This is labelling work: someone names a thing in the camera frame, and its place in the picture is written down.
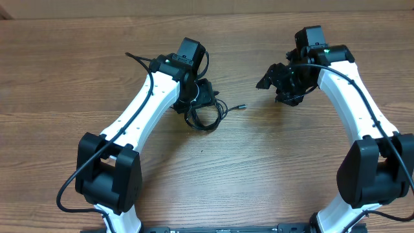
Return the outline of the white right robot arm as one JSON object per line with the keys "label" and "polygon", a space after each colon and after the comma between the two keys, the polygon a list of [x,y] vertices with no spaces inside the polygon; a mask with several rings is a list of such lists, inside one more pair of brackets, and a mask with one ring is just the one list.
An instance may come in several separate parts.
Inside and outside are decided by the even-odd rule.
{"label": "white right robot arm", "polygon": [[257,83],[276,87],[276,102],[298,105],[316,88],[334,106],[351,145],[336,174],[337,196],[310,218],[305,232],[359,232],[370,214],[408,222],[378,208],[413,189],[413,134],[401,134],[382,114],[365,88],[353,55],[345,45],[306,46],[286,54]]}

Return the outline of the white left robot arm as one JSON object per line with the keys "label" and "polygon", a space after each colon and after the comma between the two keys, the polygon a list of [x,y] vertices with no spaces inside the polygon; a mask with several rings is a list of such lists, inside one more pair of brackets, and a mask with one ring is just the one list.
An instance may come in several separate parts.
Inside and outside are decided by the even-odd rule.
{"label": "white left robot arm", "polygon": [[78,144],[75,190],[104,221],[104,232],[140,232],[135,201],[142,188],[140,153],[162,115],[172,108],[188,116],[215,103],[211,83],[200,73],[206,53],[160,55],[146,66],[141,90],[99,135]]}

